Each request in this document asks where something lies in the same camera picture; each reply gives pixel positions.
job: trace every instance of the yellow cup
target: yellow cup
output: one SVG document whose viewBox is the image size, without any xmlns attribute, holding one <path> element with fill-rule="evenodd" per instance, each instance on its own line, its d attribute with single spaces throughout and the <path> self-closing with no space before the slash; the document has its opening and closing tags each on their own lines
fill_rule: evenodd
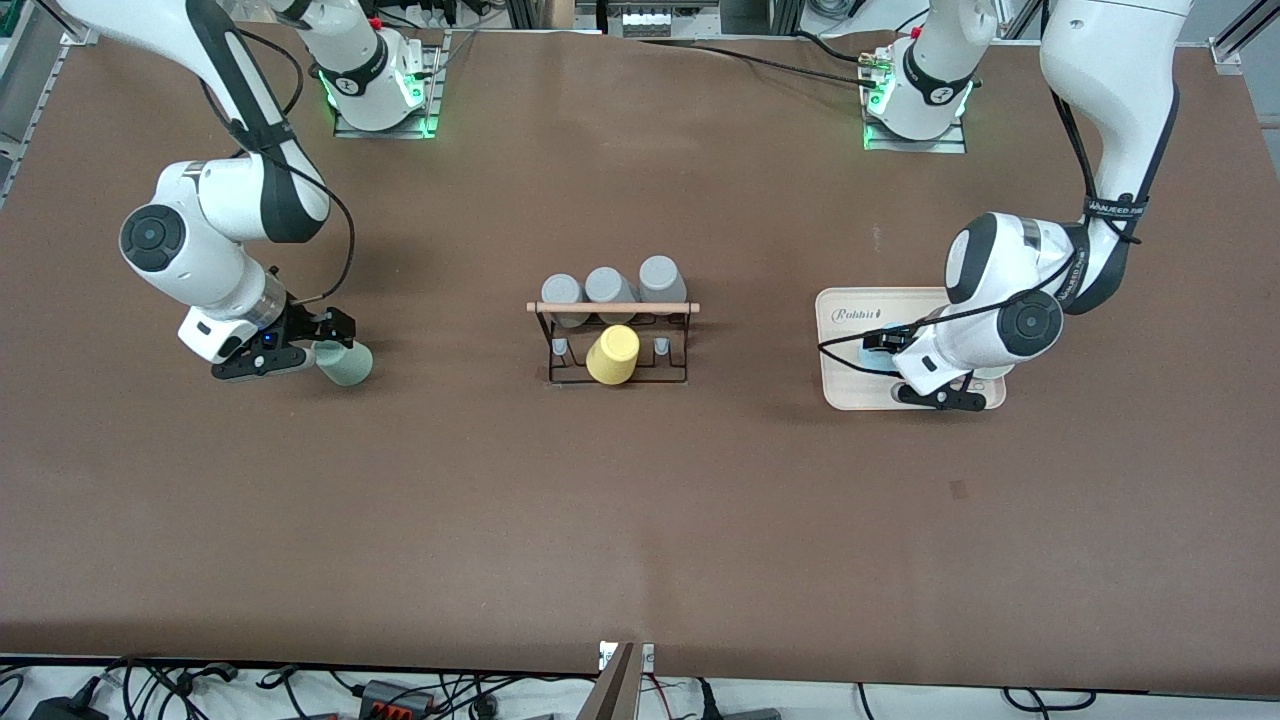
<svg viewBox="0 0 1280 720">
<path fill-rule="evenodd" d="M 607 386 L 622 384 L 636 372 L 639 356 L 640 336 L 626 325 L 609 325 L 586 352 L 586 372 Z"/>
</svg>

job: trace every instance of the brown table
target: brown table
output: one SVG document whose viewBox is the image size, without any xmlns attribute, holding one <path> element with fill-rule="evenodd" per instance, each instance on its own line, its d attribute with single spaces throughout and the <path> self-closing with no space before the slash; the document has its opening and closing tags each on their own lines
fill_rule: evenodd
<svg viewBox="0 0 1280 720">
<path fill-rule="evenodd" d="M 997 411 L 849 414 L 818 291 L 1079 211 L 1034 49 L 989 53 L 965 156 L 863 151 L 844 86 L 579 35 L 480 37 L 434 141 L 333 140 L 308 85 L 353 389 L 218 384 L 174 337 L 115 232 L 232 145 L 184 70 L 74 50 L 0 214 L 0 646 L 590 671 L 635 638 L 677 675 L 1280 693 L 1280 192 L 1240 78 L 1176 65 L 1121 292 Z M 253 252 L 306 295 L 343 241 Z M 690 384 L 548 387 L 543 278 L 654 252 L 703 304 Z"/>
</svg>

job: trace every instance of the white tray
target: white tray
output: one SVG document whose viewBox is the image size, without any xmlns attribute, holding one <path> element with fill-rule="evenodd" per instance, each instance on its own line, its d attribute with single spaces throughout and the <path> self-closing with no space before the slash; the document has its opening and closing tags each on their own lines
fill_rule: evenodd
<svg viewBox="0 0 1280 720">
<path fill-rule="evenodd" d="M 818 341 L 858 334 L 893 323 L 918 320 L 947 304 L 941 287 L 832 287 L 818 293 Z M 833 345 L 829 350 L 855 365 L 860 342 Z M 851 370 L 831 357 L 822 359 L 822 395 L 836 410 L 929 410 L 893 400 L 893 388 L 902 383 L 870 373 Z M 987 398 L 987 409 L 1005 402 L 1005 379 L 973 380 L 972 392 Z"/>
</svg>

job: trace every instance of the red wire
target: red wire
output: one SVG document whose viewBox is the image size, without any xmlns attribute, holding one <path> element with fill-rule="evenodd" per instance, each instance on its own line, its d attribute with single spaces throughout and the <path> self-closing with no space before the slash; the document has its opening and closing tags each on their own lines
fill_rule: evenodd
<svg viewBox="0 0 1280 720">
<path fill-rule="evenodd" d="M 667 705 L 667 693 L 662 692 L 662 683 L 658 682 L 658 676 L 649 673 L 649 682 L 653 683 L 653 689 L 658 691 L 658 698 L 662 700 L 662 707 L 667 710 L 667 720 L 676 720 L 676 716 L 671 714 L 671 706 Z"/>
</svg>

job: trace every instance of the black wire rack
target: black wire rack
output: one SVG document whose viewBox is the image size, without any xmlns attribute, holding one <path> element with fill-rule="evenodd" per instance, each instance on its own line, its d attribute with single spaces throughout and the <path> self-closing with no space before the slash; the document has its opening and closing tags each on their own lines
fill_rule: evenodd
<svg viewBox="0 0 1280 720">
<path fill-rule="evenodd" d="M 677 384 L 689 382 L 689 331 L 694 315 L 701 311 L 696 302 L 530 302 L 525 307 L 538 318 L 547 341 L 547 382 L 557 386 L 595 383 L 586 370 L 586 351 L 611 323 L 602 314 L 635 314 L 626 323 L 640 336 L 640 357 L 635 374 L 627 383 Z M 556 322 L 558 314 L 589 315 L 585 323 L 566 328 Z M 667 340 L 667 352 L 659 355 L 659 340 Z"/>
</svg>

